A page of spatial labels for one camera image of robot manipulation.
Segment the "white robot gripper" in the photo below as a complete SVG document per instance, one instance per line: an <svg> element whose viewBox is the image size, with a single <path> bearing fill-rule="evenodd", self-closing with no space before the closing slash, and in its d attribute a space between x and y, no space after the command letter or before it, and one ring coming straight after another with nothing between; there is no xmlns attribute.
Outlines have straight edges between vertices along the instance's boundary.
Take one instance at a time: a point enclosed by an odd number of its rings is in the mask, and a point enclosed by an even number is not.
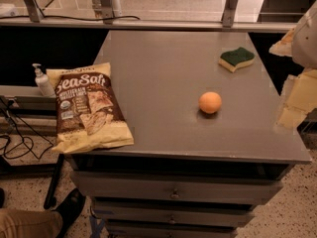
<svg viewBox="0 0 317 238"><path fill-rule="evenodd" d="M305 68L299 75L289 75L281 91L276 123L297 128L317 108L317 1L280 41L272 45L271 54L292 57Z"/></svg>

